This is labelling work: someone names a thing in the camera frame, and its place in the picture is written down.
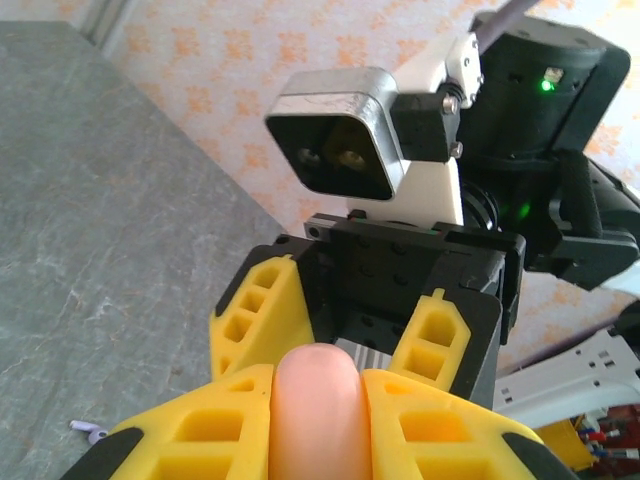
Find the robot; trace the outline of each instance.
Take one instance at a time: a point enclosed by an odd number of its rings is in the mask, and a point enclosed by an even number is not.
[[[372,478],[576,478],[491,411],[497,352],[524,270],[592,289],[638,259],[640,201],[581,153],[629,56],[523,17],[535,3],[477,15],[393,74],[290,79],[267,128],[348,216],[255,247],[211,316],[215,381],[121,423],[63,480],[277,478],[274,375],[314,342],[390,357],[361,373]]]

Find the wall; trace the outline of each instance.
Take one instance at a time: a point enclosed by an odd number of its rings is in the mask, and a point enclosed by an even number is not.
[[[497,0],[137,0],[103,36],[104,53],[288,230],[343,202],[301,187],[262,117],[289,75],[303,69],[393,69],[437,33],[465,29]],[[0,18],[86,25],[89,0],[4,0]],[[640,187],[640,24],[637,0],[546,0],[533,13],[579,24],[624,46],[633,71],[587,151]],[[620,311],[630,298],[590,294],[526,275],[520,319],[500,365],[511,369],[549,345]]]

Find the orange floral pattern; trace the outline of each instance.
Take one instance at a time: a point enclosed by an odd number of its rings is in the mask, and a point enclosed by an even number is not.
[[[274,145],[263,116],[299,70],[378,65],[394,69],[438,33],[465,30],[478,9],[504,0],[137,0],[114,33],[111,59],[289,231],[344,202],[307,191]],[[638,0],[543,0],[532,13],[584,24],[629,50],[632,69],[587,153],[640,187]],[[63,19],[82,25],[89,0],[4,0],[3,19]],[[630,298],[584,292],[525,275],[520,315],[500,367],[613,317]]]

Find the yellow plastic part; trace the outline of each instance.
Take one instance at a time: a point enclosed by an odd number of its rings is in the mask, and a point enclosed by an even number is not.
[[[247,368],[118,425],[144,437],[110,480],[267,480],[273,373]]]
[[[529,428],[424,382],[362,373],[374,480],[535,480],[502,435],[541,443]]]
[[[278,365],[287,352],[313,342],[298,274],[288,257],[254,266],[224,314],[210,321],[213,378],[251,365]]]
[[[444,290],[423,296],[396,347],[389,371],[448,392],[471,338],[471,330]]]
[[[591,468],[596,460],[580,440],[571,420],[547,425],[536,433],[562,463],[576,472]]]

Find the gray table surface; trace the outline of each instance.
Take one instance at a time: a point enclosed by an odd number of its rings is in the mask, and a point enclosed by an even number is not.
[[[0,22],[0,477],[207,383],[207,321],[281,227],[61,23]]]

